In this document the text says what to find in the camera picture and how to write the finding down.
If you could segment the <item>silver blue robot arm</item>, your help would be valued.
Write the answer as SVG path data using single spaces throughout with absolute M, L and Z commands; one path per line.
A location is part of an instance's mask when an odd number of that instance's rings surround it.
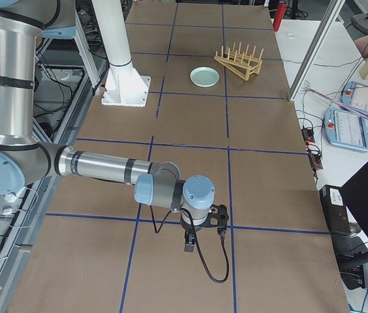
M 175 164 L 77 151 L 33 136 L 36 40 L 76 32 L 74 1 L 0 1 L 0 194 L 39 179 L 79 175 L 132 185 L 138 203 L 181 215 L 185 250 L 199 249 L 197 231 L 210 227 L 213 183 L 182 180 Z

